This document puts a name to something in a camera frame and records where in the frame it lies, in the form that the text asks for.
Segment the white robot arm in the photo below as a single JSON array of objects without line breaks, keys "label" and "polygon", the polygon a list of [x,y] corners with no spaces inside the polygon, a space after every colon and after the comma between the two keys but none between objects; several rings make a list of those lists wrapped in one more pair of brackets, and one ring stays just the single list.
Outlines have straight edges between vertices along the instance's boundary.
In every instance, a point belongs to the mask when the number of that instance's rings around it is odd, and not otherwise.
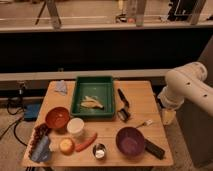
[{"label": "white robot arm", "polygon": [[191,62],[173,68],[165,74],[166,86],[157,98],[162,104],[162,121],[169,125],[185,99],[190,100],[213,116],[213,88],[204,83],[207,69],[201,62]]}]

